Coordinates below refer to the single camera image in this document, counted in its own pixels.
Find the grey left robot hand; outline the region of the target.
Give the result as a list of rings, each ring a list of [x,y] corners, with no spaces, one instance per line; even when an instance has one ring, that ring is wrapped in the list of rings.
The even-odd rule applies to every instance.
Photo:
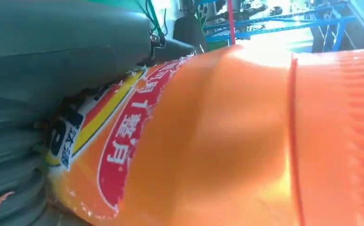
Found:
[[[195,53],[135,10],[90,0],[0,0],[0,99],[36,108],[145,61]]]

